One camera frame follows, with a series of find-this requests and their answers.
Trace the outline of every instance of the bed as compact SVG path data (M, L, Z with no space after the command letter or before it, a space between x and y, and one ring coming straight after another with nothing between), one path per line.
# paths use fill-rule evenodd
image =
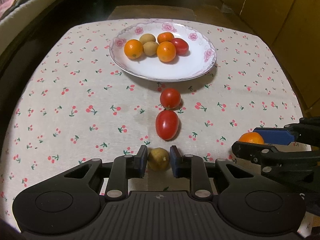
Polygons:
M0 57L36 17L57 0L0 0Z

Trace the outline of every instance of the plate rim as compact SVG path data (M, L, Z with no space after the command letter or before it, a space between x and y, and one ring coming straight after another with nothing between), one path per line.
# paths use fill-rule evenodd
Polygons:
M202 37L209 43L209 46L211 49L213 49L213 59L212 59L212 62L211 64L209 65L209 69L205 72L202 72L194 77L189 77L189 78L179 78L179 79L155 79L155 78L151 78L151 77L148 77L148 76L143 76L143 75L139 75L139 74L136 74L130 70L126 70L124 69L116 60L115 60L115 56L114 56L114 52L113 52L113 46L114 46L114 39L117 38L119 35L123 34L124 32L126 32L127 30L130 30L132 29L133 27L136 27L137 25L139 24L150 24L150 23L172 23L172 24L177 24L177 25L182 25L183 27L186 27L188 28L189 30L193 30L195 32L198 32L202 35ZM208 39L207 36L203 35L200 31L196 30L195 28L191 27L191 26L188 26L188 25L185 25L185 24L181 24L181 23L178 23L178 22L174 22L174 20L169 20L169 19L162 19L162 21L160 19L156 19L156 20L150 20L150 21L146 21L146 22L138 22L136 24L133 24L133 25L130 25L124 29L122 29L115 37L113 37L113 39L111 40L111 43L110 43L110 47L109 47L109 53L110 53L110 56L112 58L112 60L119 66L119 68L121 68L123 71L125 71L126 73L130 74L130 75L133 75L135 77L139 77L139 78L142 78L144 80L149 80L149 81L155 81L155 82L182 82L182 81L188 81L188 80L191 80L191 79L195 79L195 78L198 78L198 77L201 77L205 74L207 74L210 70L212 70L212 68L215 66L215 63L217 61L217 49L215 48L215 46L213 45L213 43Z

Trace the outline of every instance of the blue gripper pad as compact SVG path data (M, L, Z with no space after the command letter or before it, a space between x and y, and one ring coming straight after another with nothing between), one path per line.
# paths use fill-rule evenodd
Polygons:
M282 128L255 128L253 131L260 134L268 144L289 145L296 140L294 135Z
M178 174L177 174L177 157L176 157L176 154L174 152L174 150L172 149L172 147L170 147L170 165L171 165L171 169L172 169L172 173L173 173L173 176L175 178L178 177Z
M148 150L146 149L140 160L140 177L143 178L146 172L146 166L148 161Z

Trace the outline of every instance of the white plate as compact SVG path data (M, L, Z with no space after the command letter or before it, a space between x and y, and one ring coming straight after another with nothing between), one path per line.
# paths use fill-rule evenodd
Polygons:
M157 56L143 54L131 60L124 54L124 45L128 40L138 40L145 33L157 38L163 32L171 32L175 38L184 39L189 45L187 56L177 55L173 61L164 63ZM179 82L200 77L214 66L217 59L216 49L206 36L189 26L164 20L150 20L123 29L112 40L110 55L125 72L157 82Z

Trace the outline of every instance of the brown round fruit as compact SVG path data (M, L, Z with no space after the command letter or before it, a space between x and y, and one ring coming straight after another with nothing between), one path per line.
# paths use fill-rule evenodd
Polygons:
M165 171L170 162L169 153L162 148L152 149L148 155L148 164L153 171Z
M143 44L144 54L146 54L147 56L153 56L157 53L158 46L159 44L154 41L146 42L145 44Z
M156 37L155 36L153 36L152 34L150 34L150 33L146 33L146 34L143 34L141 37L140 37L140 39L139 39L139 41L142 43L142 45L144 45L146 42L148 42L148 41L156 41Z

